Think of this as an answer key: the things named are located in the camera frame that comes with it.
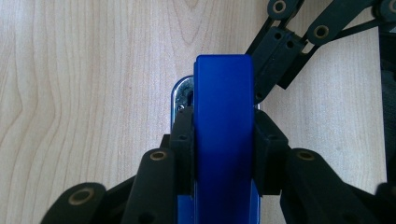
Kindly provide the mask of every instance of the blue plastic block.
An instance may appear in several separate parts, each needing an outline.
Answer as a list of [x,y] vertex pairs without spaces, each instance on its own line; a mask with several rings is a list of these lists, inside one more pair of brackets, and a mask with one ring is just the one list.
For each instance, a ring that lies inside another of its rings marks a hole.
[[253,74],[247,55],[202,55],[194,67],[196,223],[258,223],[251,181]]

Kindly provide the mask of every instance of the wooden table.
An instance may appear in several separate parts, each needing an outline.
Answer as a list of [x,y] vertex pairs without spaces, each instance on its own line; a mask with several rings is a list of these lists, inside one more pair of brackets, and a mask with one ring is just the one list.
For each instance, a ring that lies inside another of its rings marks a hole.
[[[305,1],[290,29],[302,34],[329,2]],[[78,183],[134,175],[170,132],[173,85],[199,54],[244,53],[266,3],[3,0],[0,15],[0,223],[37,223]],[[262,107],[292,147],[373,192],[386,180],[379,73],[373,29],[320,49]],[[283,220],[278,197],[262,216]]]

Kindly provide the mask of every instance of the metal screw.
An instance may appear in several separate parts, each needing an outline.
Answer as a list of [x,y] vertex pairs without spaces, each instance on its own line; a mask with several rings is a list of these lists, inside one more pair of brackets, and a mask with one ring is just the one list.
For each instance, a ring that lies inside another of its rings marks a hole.
[[393,13],[396,13],[396,0],[389,2],[389,10]]
[[78,191],[74,192],[69,197],[69,203],[71,205],[81,205],[89,201],[95,193],[93,188],[84,188],[79,189]]
[[326,38],[329,35],[329,27],[320,25],[314,30],[314,36],[318,39]]
[[304,161],[313,161],[315,156],[309,151],[299,151],[297,152],[297,157]]
[[149,157],[154,161],[161,161],[166,158],[166,153],[164,151],[155,151],[151,153]]
[[282,13],[286,10],[286,3],[283,0],[274,2],[273,11],[277,14]]
[[184,109],[184,105],[179,105],[179,106],[177,107],[177,111],[179,111],[179,110],[181,110],[181,109]]

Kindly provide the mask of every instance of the metal bracket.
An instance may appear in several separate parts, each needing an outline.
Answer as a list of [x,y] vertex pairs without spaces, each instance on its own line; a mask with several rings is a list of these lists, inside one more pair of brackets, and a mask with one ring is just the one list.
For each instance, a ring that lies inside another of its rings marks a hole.
[[177,111],[193,105],[194,79],[193,76],[183,77],[172,89],[171,130],[175,123]]

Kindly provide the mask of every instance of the wood grain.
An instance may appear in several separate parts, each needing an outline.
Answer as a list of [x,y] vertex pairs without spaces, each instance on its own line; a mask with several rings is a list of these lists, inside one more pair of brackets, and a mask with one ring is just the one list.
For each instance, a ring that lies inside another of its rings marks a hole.
[[[307,7],[303,30],[329,1]],[[170,91],[199,54],[244,53],[263,1],[0,1],[0,223],[37,223],[66,189],[134,175],[169,133]],[[263,108],[348,183],[385,181],[376,30],[323,47]],[[283,220],[264,198],[264,223]]]

